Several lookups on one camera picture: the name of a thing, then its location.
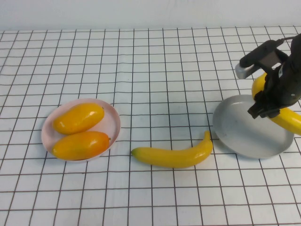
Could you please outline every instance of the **plate rim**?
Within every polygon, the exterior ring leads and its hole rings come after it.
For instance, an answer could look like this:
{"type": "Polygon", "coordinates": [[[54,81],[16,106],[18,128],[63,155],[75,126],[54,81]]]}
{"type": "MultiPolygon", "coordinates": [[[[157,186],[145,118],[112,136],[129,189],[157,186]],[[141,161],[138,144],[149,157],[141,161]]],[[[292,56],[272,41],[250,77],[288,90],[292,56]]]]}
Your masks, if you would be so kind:
{"type": "Polygon", "coordinates": [[[83,159],[83,160],[64,160],[64,159],[61,159],[61,158],[57,158],[55,157],[56,159],[60,159],[62,161],[66,161],[66,162],[73,162],[73,163],[81,163],[81,162],[88,162],[88,161],[91,161],[91,160],[94,160],[94,159],[97,159],[99,158],[101,155],[103,155],[105,152],[107,152],[109,149],[112,148],[112,146],[115,144],[115,142],[117,141],[119,135],[120,135],[120,131],[121,131],[121,120],[120,120],[120,115],[118,113],[118,111],[116,110],[116,108],[114,106],[112,106],[111,104],[101,100],[101,99],[97,99],[97,98],[79,98],[79,99],[75,99],[75,100],[71,100],[71,101],[68,101],[60,106],[58,106],[55,110],[53,110],[48,116],[47,118],[45,119],[44,123],[43,123],[43,126],[42,126],[42,130],[41,130],[41,141],[42,141],[42,144],[43,144],[43,147],[44,149],[46,149],[47,152],[49,152],[50,154],[52,154],[46,147],[45,147],[45,144],[44,144],[44,141],[45,141],[45,135],[43,135],[43,131],[45,130],[45,127],[46,127],[46,122],[48,120],[48,118],[54,113],[54,112],[57,112],[59,111],[60,108],[63,108],[65,105],[70,105],[72,103],[76,103],[80,101],[81,103],[86,103],[86,102],[89,102],[89,101],[100,101],[100,102],[103,102],[105,104],[107,104],[108,106],[110,106],[112,108],[112,110],[115,112],[115,114],[117,115],[117,119],[118,119],[118,122],[117,122],[117,125],[119,124],[119,127],[117,127],[117,135],[116,135],[116,139],[113,141],[113,143],[105,150],[103,151],[102,153],[100,153],[99,155],[96,155],[92,158],[89,158],[89,159],[83,159]]]}

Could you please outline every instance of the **orange mango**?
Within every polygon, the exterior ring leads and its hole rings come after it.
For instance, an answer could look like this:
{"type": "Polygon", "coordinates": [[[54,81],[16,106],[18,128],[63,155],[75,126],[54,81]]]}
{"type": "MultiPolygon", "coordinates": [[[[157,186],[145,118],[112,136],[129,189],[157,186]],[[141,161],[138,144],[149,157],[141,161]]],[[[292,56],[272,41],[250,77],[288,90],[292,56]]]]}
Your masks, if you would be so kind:
{"type": "Polygon", "coordinates": [[[78,104],[53,121],[53,128],[65,135],[84,132],[104,117],[103,108],[96,103],[78,104]]]}
{"type": "Polygon", "coordinates": [[[108,149],[110,138],[97,131],[87,131],[66,136],[52,148],[52,154],[67,161],[84,160],[95,157],[108,149]]]}

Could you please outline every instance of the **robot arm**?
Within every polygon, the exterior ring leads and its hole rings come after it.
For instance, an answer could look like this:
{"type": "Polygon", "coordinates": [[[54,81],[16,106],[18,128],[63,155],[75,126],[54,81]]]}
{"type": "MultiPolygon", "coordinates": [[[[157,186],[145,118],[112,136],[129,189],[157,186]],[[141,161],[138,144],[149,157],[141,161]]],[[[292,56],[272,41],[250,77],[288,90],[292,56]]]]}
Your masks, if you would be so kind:
{"type": "Polygon", "coordinates": [[[260,68],[267,74],[264,89],[254,95],[255,104],[248,112],[254,119],[274,118],[301,97],[301,34],[266,41],[244,56],[235,70],[238,78],[245,79],[260,68]],[[288,39],[292,39],[290,56],[277,49],[288,39]]]}

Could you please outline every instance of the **toy banana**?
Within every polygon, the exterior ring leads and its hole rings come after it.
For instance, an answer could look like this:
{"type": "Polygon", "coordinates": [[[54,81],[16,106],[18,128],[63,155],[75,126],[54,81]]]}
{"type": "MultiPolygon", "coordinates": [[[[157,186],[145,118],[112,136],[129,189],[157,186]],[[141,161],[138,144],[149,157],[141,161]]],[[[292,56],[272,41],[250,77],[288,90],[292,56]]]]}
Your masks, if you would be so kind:
{"type": "Polygon", "coordinates": [[[301,34],[267,40],[241,58],[235,67],[240,79],[259,69],[263,69],[265,74],[253,83],[255,103],[248,113],[254,119],[268,117],[284,129],[301,135],[301,115],[288,108],[301,98],[301,34]],[[287,40],[292,40],[289,56],[278,49],[287,40]]]}
{"type": "Polygon", "coordinates": [[[212,152],[213,144],[210,132],[205,131],[204,139],[196,146],[184,150],[166,150],[152,147],[138,147],[132,155],[139,161],[171,168],[186,168],[205,160],[212,152]]]}
{"type": "MultiPolygon", "coordinates": [[[[262,76],[258,77],[252,85],[252,96],[253,98],[255,95],[264,89],[265,84],[265,77],[266,73],[262,76]]],[[[301,115],[297,114],[296,112],[292,111],[289,108],[282,108],[280,109],[280,114],[274,118],[269,118],[277,125],[283,127],[284,129],[294,133],[301,135],[301,115]]]]}

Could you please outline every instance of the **banana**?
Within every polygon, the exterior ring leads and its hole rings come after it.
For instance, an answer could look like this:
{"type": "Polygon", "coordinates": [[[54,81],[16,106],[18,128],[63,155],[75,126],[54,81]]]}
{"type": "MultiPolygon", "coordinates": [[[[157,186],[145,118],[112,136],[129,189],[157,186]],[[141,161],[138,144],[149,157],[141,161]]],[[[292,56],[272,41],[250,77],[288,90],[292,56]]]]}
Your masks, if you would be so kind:
{"type": "Polygon", "coordinates": [[[196,146],[184,150],[166,150],[152,147],[138,147],[132,155],[139,161],[171,168],[186,168],[205,160],[212,152],[213,144],[210,132],[205,131],[204,139],[196,146]]]}
{"type": "MultiPolygon", "coordinates": [[[[252,85],[252,96],[253,98],[255,95],[264,89],[265,83],[265,76],[267,74],[264,73],[262,76],[255,79],[252,85]]],[[[281,126],[282,128],[301,136],[301,115],[292,111],[289,108],[282,108],[280,109],[280,114],[274,118],[269,118],[277,125],[281,126]]]]}

